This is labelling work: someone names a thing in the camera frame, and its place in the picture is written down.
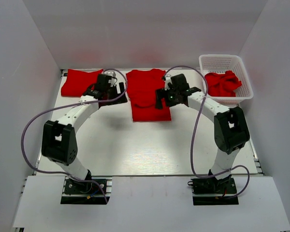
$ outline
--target laundry basket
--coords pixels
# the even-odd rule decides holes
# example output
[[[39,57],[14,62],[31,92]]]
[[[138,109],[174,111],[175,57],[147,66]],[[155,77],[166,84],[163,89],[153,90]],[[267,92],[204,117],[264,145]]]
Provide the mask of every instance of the laundry basket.
[[[225,73],[231,70],[237,78],[242,82],[242,86],[236,89],[234,92],[236,97],[211,97],[215,101],[221,104],[238,104],[245,99],[251,99],[253,97],[250,81],[239,56],[235,55],[201,55],[199,57],[201,73],[205,76],[208,73]]]

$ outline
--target crumpled red cloth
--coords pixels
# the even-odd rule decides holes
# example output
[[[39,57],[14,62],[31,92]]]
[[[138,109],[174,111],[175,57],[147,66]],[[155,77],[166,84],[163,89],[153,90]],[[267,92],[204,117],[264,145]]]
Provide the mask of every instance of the crumpled red cloth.
[[[162,100],[163,109],[155,108],[156,89],[164,88],[162,80],[165,71],[152,69],[149,71],[132,70],[127,73],[127,94],[131,101],[134,122],[171,121],[170,109]]]
[[[61,95],[63,97],[81,97],[86,89],[97,82],[98,74],[103,69],[94,72],[83,72],[69,69],[67,80],[61,87]]]
[[[232,71],[225,74],[210,72],[205,75],[208,83],[208,94],[213,97],[235,97],[234,90],[242,85]]]

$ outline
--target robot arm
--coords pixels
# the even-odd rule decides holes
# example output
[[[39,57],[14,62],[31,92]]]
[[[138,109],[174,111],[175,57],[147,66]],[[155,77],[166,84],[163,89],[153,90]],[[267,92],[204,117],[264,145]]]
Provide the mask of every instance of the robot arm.
[[[183,74],[166,76],[164,80],[165,88],[156,90],[156,108],[161,109],[164,100],[169,107],[182,103],[192,109],[200,109],[204,93],[197,87],[190,88]],[[214,137],[218,147],[214,165],[208,174],[231,169],[236,155],[250,138],[242,109],[229,108],[206,98],[202,114],[214,123]],[[211,178],[212,184],[209,186],[215,192],[228,183],[230,178],[231,172],[217,175]]]
[[[88,87],[81,96],[80,102],[84,103],[72,108],[67,114],[56,121],[47,121],[43,128],[42,155],[59,165],[65,172],[81,180],[91,180],[91,172],[86,169],[77,155],[76,133],[83,123],[100,107],[110,104],[127,102],[123,95],[117,101],[109,103],[91,103],[88,101],[114,99],[124,92],[124,84],[119,83],[120,93],[114,83],[115,73],[108,75],[99,74],[97,82]],[[76,182],[79,189],[86,191],[88,183]]]

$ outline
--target white wall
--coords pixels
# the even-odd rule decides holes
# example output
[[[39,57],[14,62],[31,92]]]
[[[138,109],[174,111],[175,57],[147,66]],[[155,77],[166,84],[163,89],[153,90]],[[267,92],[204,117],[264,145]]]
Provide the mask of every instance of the white wall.
[[[59,68],[22,0],[0,0],[0,232],[10,231],[25,177],[20,151],[25,124],[51,106]],[[44,119],[29,130],[26,148],[35,163]]]
[[[290,0],[269,0],[240,56],[254,98],[242,104],[263,170],[290,221]]]
[[[24,0],[62,69],[198,66],[238,54],[267,0]]]

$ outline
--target purple cable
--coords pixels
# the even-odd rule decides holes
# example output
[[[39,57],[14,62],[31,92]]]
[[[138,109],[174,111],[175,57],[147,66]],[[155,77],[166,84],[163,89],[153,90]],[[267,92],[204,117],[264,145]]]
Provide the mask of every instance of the purple cable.
[[[106,69],[106,70],[104,70],[103,72],[106,72],[106,71],[109,71],[109,70],[116,71],[116,72],[118,72],[120,75],[122,75],[122,77],[125,79],[125,82],[126,82],[126,88],[125,88],[125,91],[124,91],[123,93],[121,93],[118,97],[114,98],[114,99],[110,99],[110,100],[101,100],[101,101],[89,101],[89,102],[87,101],[85,104],[99,103],[99,102],[100,102],[100,103],[104,103],[104,102],[113,102],[113,101],[116,101],[116,100],[118,100],[119,98],[121,98],[124,94],[126,94],[126,92],[127,92],[127,88],[128,88],[128,81],[127,81],[127,78],[125,77],[125,75],[124,75],[121,71],[119,71],[119,70],[117,70],[117,69]],[[27,156],[26,156],[26,153],[25,153],[25,146],[24,146],[24,143],[25,143],[25,134],[26,134],[26,132],[27,132],[28,127],[30,126],[30,124],[31,124],[34,120],[36,120],[38,117],[40,117],[40,116],[42,116],[42,115],[44,115],[44,114],[47,114],[47,113],[49,113],[49,112],[51,112],[51,111],[60,110],[60,109],[64,109],[64,108],[68,108],[68,107],[73,107],[73,106],[79,106],[79,105],[81,105],[80,102],[79,102],[79,103],[70,104],[70,105],[59,106],[59,107],[56,107],[56,108],[52,108],[52,109],[45,110],[45,111],[43,111],[43,112],[37,114],[36,116],[34,116],[34,117],[33,117],[33,118],[32,118],[32,119],[27,123],[27,125],[25,126],[25,128],[24,128],[24,130],[23,130],[23,133],[22,133],[22,135],[21,135],[21,140],[20,140],[21,152],[22,152],[22,154],[23,154],[24,160],[25,160],[25,162],[27,163],[27,165],[28,165],[31,169],[35,170],[36,172],[39,172],[39,173],[45,173],[45,174],[64,174],[64,175],[67,175],[70,179],[75,180],[75,181],[78,181],[78,182],[94,183],[94,184],[97,185],[98,188],[101,190],[101,192],[102,192],[102,194],[103,194],[103,197],[104,197],[104,199],[105,199],[105,202],[107,203],[106,195],[105,195],[103,189],[101,188],[101,186],[100,186],[100,184],[99,184],[98,182],[96,182],[96,181],[94,181],[94,180],[81,180],[81,179],[79,179],[79,178],[73,177],[71,174],[66,173],[66,172],[49,172],[49,171],[39,170],[38,168],[36,168],[35,166],[33,166],[33,165],[29,162],[29,160],[28,160],[28,158],[27,158]]]
[[[192,67],[189,67],[189,66],[185,66],[185,65],[179,65],[179,66],[174,66],[174,67],[171,67],[168,71],[166,71],[165,75],[171,71],[172,69],[174,68],[188,68],[188,69],[192,69],[194,71],[196,71],[201,77],[202,79],[204,80],[205,82],[205,85],[206,85],[206,89],[205,89],[205,93],[204,93],[204,98],[201,102],[201,106],[200,106],[200,109],[199,109],[199,112],[198,112],[198,115],[197,115],[197,119],[195,121],[195,124],[194,124],[194,129],[193,129],[193,133],[192,133],[192,138],[191,138],[191,145],[190,145],[190,165],[191,165],[191,170],[192,170],[192,173],[197,177],[197,178],[200,178],[200,179],[208,179],[208,178],[212,178],[212,177],[215,177],[215,176],[218,176],[218,175],[221,175],[221,174],[225,174],[227,172],[230,172],[236,168],[244,168],[246,171],[247,171],[247,182],[245,184],[245,186],[243,187],[243,189],[233,195],[233,196],[230,196],[230,197],[226,197],[226,198],[234,198],[234,197],[237,197],[238,195],[242,194],[245,189],[247,188],[248,184],[249,184],[249,181],[250,181],[250,172],[248,170],[247,167],[245,167],[244,165],[236,165],[235,167],[231,168],[231,169],[228,169],[228,170],[225,170],[225,171],[222,171],[220,173],[217,173],[217,174],[213,174],[213,175],[202,175],[202,174],[196,174],[195,170],[194,170],[194,165],[193,165],[193,146],[194,146],[194,139],[195,139],[195,134],[196,134],[196,131],[197,131],[197,127],[198,127],[198,124],[199,124],[199,120],[200,120],[200,117],[201,117],[201,113],[202,113],[202,109],[203,109],[203,106],[204,106],[204,103],[205,103],[205,100],[206,100],[206,96],[207,96],[207,93],[208,93],[208,83],[207,83],[207,80],[205,79],[205,77],[203,76],[203,74],[196,70],[195,68],[192,68]]]

